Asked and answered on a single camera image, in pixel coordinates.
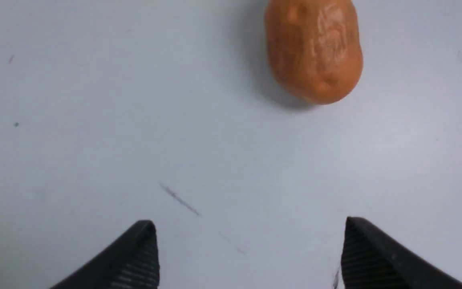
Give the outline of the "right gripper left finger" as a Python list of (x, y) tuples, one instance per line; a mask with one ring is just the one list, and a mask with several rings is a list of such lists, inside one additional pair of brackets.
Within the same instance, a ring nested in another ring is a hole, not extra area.
[(137, 221), (54, 289), (157, 289), (159, 249), (152, 221)]

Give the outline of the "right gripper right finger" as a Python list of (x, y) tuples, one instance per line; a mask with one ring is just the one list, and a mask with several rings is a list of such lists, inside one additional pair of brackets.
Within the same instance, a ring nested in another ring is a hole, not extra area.
[(340, 267), (346, 289), (462, 289), (461, 281), (357, 216), (346, 219)]

